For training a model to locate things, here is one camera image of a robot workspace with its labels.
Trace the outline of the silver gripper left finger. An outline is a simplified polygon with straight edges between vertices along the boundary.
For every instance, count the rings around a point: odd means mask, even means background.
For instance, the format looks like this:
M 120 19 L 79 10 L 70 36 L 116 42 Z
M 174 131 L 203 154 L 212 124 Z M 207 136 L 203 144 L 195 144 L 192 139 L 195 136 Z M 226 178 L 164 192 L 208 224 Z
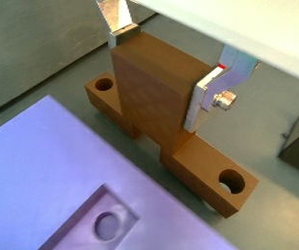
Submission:
M 134 23 L 127 0 L 95 0 L 108 31 L 108 46 L 115 48 L 138 34 L 142 27 Z

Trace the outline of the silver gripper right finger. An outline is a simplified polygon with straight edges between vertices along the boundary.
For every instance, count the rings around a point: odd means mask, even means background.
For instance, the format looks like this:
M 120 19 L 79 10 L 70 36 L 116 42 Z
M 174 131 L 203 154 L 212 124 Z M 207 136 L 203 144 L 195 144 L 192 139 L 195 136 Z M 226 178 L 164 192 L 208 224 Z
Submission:
M 232 108 L 238 96 L 230 89 L 252 75 L 259 60 L 236 48 L 226 45 L 218 65 L 196 83 L 187 111 L 184 129 L 194 133 L 206 121 L 214 106 Z

